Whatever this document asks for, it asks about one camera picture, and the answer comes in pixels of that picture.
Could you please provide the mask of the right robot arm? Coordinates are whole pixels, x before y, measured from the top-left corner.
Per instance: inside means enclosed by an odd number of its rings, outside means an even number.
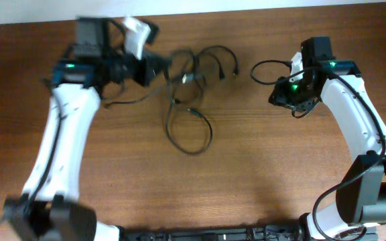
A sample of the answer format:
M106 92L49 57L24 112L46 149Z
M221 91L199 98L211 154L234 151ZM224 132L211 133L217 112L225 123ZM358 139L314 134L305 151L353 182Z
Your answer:
M386 125L373 106L361 71L352 60L337 60L328 37L311 37L287 62L290 75L273 83L269 102L289 109L295 118L318 104L335 118L350 151L352 165L330 188L332 204L315 203L296 228L267 233L293 240L375 240L386 224Z

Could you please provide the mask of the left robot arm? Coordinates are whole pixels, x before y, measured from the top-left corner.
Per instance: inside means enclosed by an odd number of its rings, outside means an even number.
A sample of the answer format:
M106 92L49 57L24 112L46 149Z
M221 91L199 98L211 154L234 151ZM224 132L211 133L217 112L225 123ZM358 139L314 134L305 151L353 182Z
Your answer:
M80 167L88 131L109 83L141 86L170 64L146 50L159 27L126 17L81 17L76 41L52 70L49 114L38 157L20 197L5 200L6 220L21 240L122 240L124 229L97 220L79 203Z

